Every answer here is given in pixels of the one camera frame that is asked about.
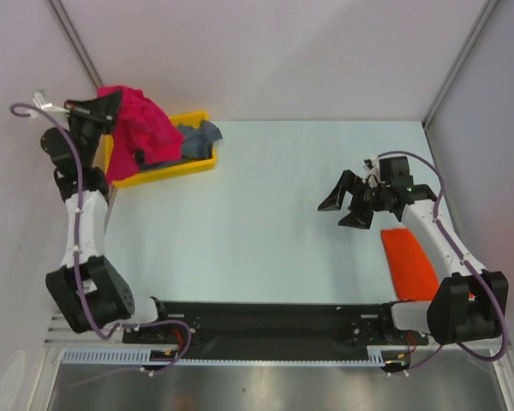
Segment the pink t-shirt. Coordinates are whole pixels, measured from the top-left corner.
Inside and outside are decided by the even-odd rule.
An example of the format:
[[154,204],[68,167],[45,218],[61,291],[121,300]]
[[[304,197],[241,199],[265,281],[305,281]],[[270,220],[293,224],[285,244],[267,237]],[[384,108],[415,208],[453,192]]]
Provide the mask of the pink t-shirt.
[[130,178],[140,172],[135,154],[143,152],[151,164],[177,161],[182,157],[182,133],[166,113],[140,89],[102,86],[98,97],[122,93],[117,125],[111,133],[113,148],[106,171],[108,183]]

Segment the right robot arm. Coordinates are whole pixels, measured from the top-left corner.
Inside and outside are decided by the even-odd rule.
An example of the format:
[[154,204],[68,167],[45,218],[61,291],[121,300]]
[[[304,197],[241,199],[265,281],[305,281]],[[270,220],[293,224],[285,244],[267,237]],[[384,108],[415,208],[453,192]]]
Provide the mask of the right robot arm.
[[407,172],[381,174],[373,183],[346,170],[319,211],[340,209],[346,195],[349,213],[339,225],[369,229],[374,214],[390,212],[415,237],[439,278],[431,301],[397,302],[380,319],[378,332],[385,342],[399,343],[409,331],[419,331],[440,345],[497,337],[508,343],[506,277],[488,270],[464,246],[440,216],[439,196],[427,184],[414,183]]

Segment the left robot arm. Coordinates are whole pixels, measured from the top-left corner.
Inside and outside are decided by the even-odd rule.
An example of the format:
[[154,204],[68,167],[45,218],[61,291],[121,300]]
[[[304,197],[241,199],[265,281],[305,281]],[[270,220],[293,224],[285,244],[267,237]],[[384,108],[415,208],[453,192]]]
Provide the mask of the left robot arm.
[[65,253],[59,268],[46,275],[45,285],[72,331],[142,324],[143,333],[160,343],[172,332],[171,320],[158,313],[155,298],[134,293],[105,257],[110,189],[93,160],[101,136],[117,124],[122,96],[114,91],[91,100],[65,101],[68,126],[50,128],[40,139],[69,215]]

